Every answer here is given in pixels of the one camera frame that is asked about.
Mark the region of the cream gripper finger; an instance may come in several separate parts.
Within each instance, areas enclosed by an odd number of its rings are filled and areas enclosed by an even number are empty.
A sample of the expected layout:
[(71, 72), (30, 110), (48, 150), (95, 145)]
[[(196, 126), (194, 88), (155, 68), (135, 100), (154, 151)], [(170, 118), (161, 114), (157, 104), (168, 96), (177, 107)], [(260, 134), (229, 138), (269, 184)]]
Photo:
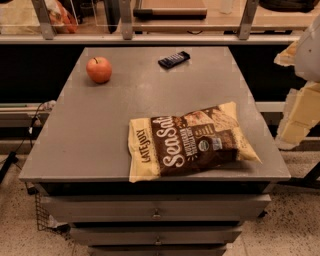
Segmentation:
[(287, 95), (283, 118), (279, 123), (275, 143), (279, 149), (298, 146), (310, 130), (320, 122), (320, 83), (307, 82), (301, 89), (291, 89)]
[(297, 45), (298, 42), (294, 41), (286, 49), (278, 53), (274, 59), (274, 63), (284, 67), (294, 66)]

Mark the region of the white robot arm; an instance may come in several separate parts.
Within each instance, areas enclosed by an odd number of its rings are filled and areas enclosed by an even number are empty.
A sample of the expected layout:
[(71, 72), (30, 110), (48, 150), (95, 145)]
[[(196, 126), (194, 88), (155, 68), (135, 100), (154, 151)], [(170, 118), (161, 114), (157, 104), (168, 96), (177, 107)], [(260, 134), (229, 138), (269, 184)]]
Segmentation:
[(320, 15), (299, 40), (275, 57), (274, 63), (293, 66), (295, 75), (306, 81), (301, 89), (289, 91), (277, 130), (277, 147), (290, 150), (320, 122)]

